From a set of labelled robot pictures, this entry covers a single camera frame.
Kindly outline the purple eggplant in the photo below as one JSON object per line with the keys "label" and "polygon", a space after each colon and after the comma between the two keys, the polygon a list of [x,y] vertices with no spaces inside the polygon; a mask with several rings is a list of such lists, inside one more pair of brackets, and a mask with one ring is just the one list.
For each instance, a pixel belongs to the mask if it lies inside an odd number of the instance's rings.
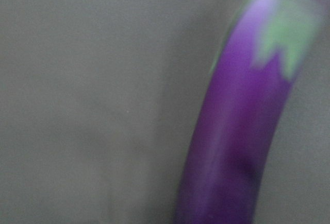
{"label": "purple eggplant", "polygon": [[247,0],[192,136],[174,223],[252,223],[270,144],[329,0]]}

